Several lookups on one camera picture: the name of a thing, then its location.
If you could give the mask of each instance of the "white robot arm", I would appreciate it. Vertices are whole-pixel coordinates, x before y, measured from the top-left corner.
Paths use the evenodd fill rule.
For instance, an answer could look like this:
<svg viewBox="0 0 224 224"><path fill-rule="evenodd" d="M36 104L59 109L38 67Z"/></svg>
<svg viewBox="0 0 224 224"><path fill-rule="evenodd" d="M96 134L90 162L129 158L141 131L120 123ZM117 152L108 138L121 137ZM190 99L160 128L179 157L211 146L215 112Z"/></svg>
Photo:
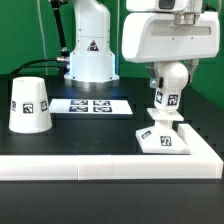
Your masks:
<svg viewBox="0 0 224 224"><path fill-rule="evenodd" d="M115 56L110 50L110 12L96 0L73 0L76 46L70 54L65 83L104 87L116 83Z"/></svg>
<svg viewBox="0 0 224 224"><path fill-rule="evenodd" d="M122 54L127 61L147 63L156 88L148 112L155 126L136 132L145 153L189 154L189 148L174 130L181 121L176 111L181 91L191 81L199 58L215 57L219 50L219 20L216 12L203 13L203 0L127 0L132 11L125 20Z"/></svg>

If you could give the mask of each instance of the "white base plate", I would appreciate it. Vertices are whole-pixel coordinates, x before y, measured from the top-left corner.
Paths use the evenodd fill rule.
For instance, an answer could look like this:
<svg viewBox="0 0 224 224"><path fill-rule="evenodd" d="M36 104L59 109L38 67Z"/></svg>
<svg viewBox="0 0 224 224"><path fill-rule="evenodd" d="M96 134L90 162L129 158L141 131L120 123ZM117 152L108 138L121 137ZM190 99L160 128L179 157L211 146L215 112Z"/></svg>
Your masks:
<svg viewBox="0 0 224 224"><path fill-rule="evenodd" d="M0 156L0 180L221 179L213 149L188 124L178 134L190 155Z"/></svg>
<svg viewBox="0 0 224 224"><path fill-rule="evenodd" d="M136 137L143 153L190 154L189 147L172 129L153 126L136 131Z"/></svg>

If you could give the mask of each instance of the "white platform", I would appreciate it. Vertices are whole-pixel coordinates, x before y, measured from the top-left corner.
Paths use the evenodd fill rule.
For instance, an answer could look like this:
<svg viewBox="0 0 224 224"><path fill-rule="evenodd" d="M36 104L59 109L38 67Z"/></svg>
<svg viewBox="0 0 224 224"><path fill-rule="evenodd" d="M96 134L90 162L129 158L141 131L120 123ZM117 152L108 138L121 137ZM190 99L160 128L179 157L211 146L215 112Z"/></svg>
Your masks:
<svg viewBox="0 0 224 224"><path fill-rule="evenodd" d="M188 124L178 134L190 155L0 156L0 180L221 179L213 149Z"/></svg>

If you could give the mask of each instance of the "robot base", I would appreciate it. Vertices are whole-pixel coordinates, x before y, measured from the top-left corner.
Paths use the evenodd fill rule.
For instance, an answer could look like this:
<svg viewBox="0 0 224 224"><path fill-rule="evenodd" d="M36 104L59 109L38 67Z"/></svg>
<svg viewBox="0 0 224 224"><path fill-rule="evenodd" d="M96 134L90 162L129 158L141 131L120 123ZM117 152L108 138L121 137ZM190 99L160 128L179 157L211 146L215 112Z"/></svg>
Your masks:
<svg viewBox="0 0 224 224"><path fill-rule="evenodd" d="M84 89L104 89L108 87L116 87L119 85L119 76L115 75L113 79L105 82L87 82L72 79L69 74L64 76L66 85L81 87Z"/></svg>
<svg viewBox="0 0 224 224"><path fill-rule="evenodd" d="M144 153L190 154L190 149L174 130L161 131L149 127L136 131L136 137Z"/></svg>

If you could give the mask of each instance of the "white block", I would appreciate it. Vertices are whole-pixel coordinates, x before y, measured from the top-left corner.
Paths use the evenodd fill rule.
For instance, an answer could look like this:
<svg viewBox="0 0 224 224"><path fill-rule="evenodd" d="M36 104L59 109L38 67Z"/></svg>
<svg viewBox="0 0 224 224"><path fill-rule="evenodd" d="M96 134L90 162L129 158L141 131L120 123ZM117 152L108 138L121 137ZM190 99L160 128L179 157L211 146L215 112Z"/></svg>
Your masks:
<svg viewBox="0 0 224 224"><path fill-rule="evenodd" d="M77 180L75 156L0 156L0 180Z"/></svg>

